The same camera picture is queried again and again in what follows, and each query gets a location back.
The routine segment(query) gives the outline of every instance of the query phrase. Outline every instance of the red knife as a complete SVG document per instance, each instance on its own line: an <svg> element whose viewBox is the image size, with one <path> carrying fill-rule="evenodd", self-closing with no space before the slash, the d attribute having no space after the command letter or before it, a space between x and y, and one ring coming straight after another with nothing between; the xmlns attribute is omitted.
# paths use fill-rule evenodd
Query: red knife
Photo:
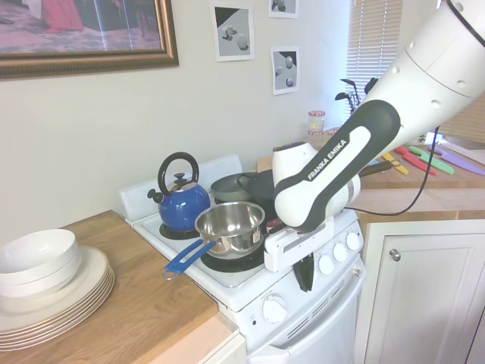
<svg viewBox="0 0 485 364"><path fill-rule="evenodd" d="M416 168L421 169L422 171L427 170L427 164L418 159L414 154L411 154L404 146L398 146L396 149L394 149L394 152L397 154L402 155L402 158L414 165ZM430 169L430 174L433 176L437 175L437 172L434 169Z"/></svg>

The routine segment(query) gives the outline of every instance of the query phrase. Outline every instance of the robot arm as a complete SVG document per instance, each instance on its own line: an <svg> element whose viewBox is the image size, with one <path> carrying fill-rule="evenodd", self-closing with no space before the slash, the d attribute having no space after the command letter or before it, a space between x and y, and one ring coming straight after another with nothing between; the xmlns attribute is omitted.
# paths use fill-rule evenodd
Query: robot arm
<svg viewBox="0 0 485 364"><path fill-rule="evenodd" d="M441 125L485 90L485 1L446 3L319 152L307 143L274 150L274 203L285 224L315 230L357 196L356 176L372 159Z"/></svg>

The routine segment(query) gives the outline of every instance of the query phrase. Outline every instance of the window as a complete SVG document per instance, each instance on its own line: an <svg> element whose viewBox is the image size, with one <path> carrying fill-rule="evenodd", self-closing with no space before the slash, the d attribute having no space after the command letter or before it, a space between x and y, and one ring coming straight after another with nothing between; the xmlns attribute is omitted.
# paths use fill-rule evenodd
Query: window
<svg viewBox="0 0 485 364"><path fill-rule="evenodd" d="M351 0L346 77L355 81L359 95L372 77L379 78L399 51L403 0ZM353 89L348 86L346 92ZM345 120L350 116L346 109Z"/></svg>
<svg viewBox="0 0 485 364"><path fill-rule="evenodd" d="M439 6L445 6L441 0ZM440 127L440 133L464 140L485 143L485 95Z"/></svg>

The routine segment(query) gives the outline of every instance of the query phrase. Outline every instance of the green knife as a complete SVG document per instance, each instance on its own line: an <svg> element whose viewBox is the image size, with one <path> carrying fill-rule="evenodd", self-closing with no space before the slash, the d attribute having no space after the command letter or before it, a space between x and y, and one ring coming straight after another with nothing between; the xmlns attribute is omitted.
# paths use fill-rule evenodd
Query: green knife
<svg viewBox="0 0 485 364"><path fill-rule="evenodd" d="M417 146L409 146L409 152L417 155L419 159L425 163L428 163L430 160L430 155L427 154L423 149L419 149ZM439 159L433 158L431 165L447 174L455 173L455 169L451 165L441 162Z"/></svg>

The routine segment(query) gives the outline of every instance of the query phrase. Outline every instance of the black cable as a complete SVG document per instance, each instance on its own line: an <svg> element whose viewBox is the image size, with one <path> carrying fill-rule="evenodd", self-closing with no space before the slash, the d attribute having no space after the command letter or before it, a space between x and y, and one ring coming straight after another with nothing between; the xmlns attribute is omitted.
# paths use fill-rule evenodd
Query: black cable
<svg viewBox="0 0 485 364"><path fill-rule="evenodd" d="M430 174L431 162L433 161L434 147L435 147L435 145L437 143L437 135L438 135L438 130L439 129L440 129L440 127L437 127L434 130L434 138L433 138L433 145L431 146L430 160L427 162L427 168L426 168L426 173L424 174L423 183L421 184L421 187L419 187L418 194L416 195L415 199L411 202L411 205L409 205L408 207L406 207L404 210L402 210L400 212L392 212L392 213L372 212L372 211L367 211L367 210L362 210L362 209L356 209L356 208L353 208L353 207L345 207L345 209L354 210L354 211L360 211L360 212L367 212L368 214L379 215L379 216L397 216L397 215L404 214L409 209L411 209L411 207L415 205L416 201L418 201L419 196L421 196L421 194L422 194L422 192L424 190L424 186L426 186L427 176Z"/></svg>

